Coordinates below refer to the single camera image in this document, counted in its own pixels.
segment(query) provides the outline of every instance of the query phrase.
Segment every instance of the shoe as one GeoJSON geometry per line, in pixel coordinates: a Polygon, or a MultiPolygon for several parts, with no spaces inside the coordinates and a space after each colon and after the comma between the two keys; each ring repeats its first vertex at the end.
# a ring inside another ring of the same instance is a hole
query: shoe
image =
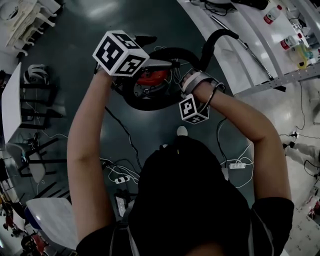
{"type": "Polygon", "coordinates": [[[178,136],[188,136],[188,130],[184,126],[179,126],[178,130],[176,130],[176,135],[178,136]]]}
{"type": "Polygon", "coordinates": [[[289,143],[289,146],[290,146],[290,148],[294,148],[294,146],[295,146],[296,144],[293,142],[293,141],[291,141],[290,143],[289,143]]]}

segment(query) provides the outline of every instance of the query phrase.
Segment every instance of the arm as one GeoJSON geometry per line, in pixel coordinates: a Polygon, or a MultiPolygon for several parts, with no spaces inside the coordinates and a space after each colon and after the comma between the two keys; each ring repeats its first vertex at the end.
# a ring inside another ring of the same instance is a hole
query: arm
{"type": "Polygon", "coordinates": [[[100,164],[100,132],[112,78],[99,71],[73,119],[67,142],[67,169],[78,238],[110,225],[114,214],[100,164]]]}
{"type": "MultiPolygon", "coordinates": [[[[207,102],[213,89],[203,82],[193,92],[207,102]]],[[[227,117],[254,144],[254,194],[256,199],[281,197],[291,199],[285,153],[272,123],[253,107],[217,91],[211,107],[227,117]]]]}

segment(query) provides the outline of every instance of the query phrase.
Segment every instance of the plastic container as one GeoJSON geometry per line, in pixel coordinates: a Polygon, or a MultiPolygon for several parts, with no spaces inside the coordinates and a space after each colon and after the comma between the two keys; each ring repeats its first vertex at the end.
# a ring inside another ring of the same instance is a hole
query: plastic container
{"type": "Polygon", "coordinates": [[[299,44],[299,40],[302,38],[302,34],[298,33],[297,36],[289,35],[285,39],[283,39],[280,44],[283,49],[288,50],[293,46],[296,46],[299,44]]]}
{"type": "Polygon", "coordinates": [[[269,25],[272,24],[281,14],[282,7],[281,5],[277,5],[277,7],[273,7],[264,17],[264,21],[269,25]]]}

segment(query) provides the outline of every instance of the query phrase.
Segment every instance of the gray floor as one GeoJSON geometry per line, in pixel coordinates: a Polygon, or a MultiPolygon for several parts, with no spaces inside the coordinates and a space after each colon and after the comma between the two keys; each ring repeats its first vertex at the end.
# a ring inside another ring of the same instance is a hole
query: gray floor
{"type": "MultiPolygon", "coordinates": [[[[21,59],[23,70],[30,64],[48,65],[51,83],[59,86],[59,93],[52,108],[65,117],[50,120],[51,127],[46,130],[50,136],[57,133],[68,135],[73,117],[93,77],[95,61],[92,53],[107,30],[122,29],[127,33],[136,32],[157,36],[158,41],[145,48],[147,52],[153,51],[155,46],[181,47],[199,56],[204,44],[204,39],[196,26],[180,5],[172,0],[69,0],[55,22],[56,27],[48,28],[36,41],[35,46],[28,50],[29,56],[21,59]]],[[[223,82],[226,81],[215,59],[211,62],[209,73],[223,82]]],[[[38,90],[38,98],[42,97],[44,95],[38,90]]],[[[132,141],[139,150],[142,165],[147,157],[159,148],[159,145],[169,144],[174,140],[176,129],[180,125],[185,125],[190,137],[203,142],[221,162],[223,161],[216,140],[216,127],[223,117],[214,110],[210,112],[209,121],[189,125],[181,121],[178,105],[144,112],[129,107],[121,96],[112,92],[108,107],[131,133],[132,141]]],[[[13,140],[21,140],[19,133],[26,139],[34,132],[35,130],[20,129],[13,140]]],[[[41,144],[49,140],[41,131],[39,134],[41,144]]],[[[220,131],[220,142],[228,159],[238,158],[248,144],[246,138],[229,122],[226,122],[220,131]]],[[[59,141],[46,149],[48,154],[43,158],[65,158],[66,143],[67,139],[59,136],[59,141]]],[[[128,136],[107,113],[101,131],[101,157],[113,161],[126,158],[137,170],[139,169],[128,136]]],[[[7,160],[7,164],[9,172],[17,174],[10,159],[7,160]]],[[[45,184],[40,183],[39,191],[53,181],[58,182],[56,189],[68,190],[66,164],[47,164],[46,167],[49,171],[57,171],[57,174],[47,175],[44,178],[45,184]]],[[[230,181],[236,186],[242,185],[250,179],[251,171],[250,166],[232,171],[230,181]]],[[[125,189],[125,185],[114,185],[108,180],[108,173],[105,171],[105,183],[112,196],[117,188],[125,189]]],[[[163,176],[159,179],[165,179],[169,175],[166,170],[163,170],[163,176]]],[[[12,179],[17,194],[26,193],[23,201],[33,198],[36,190],[34,181],[19,176],[14,176],[12,179]]],[[[129,189],[133,193],[138,190],[133,182],[129,182],[129,189]]],[[[251,205],[253,203],[252,182],[240,191],[251,205]]]]}

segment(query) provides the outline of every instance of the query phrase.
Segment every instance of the white sneaker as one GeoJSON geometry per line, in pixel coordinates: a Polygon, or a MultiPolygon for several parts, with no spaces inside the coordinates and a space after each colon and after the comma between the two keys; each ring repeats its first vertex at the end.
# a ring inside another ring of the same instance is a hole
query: white sneaker
{"type": "Polygon", "coordinates": [[[188,136],[188,130],[184,126],[179,126],[178,130],[176,130],[176,135],[178,136],[188,136]]]}

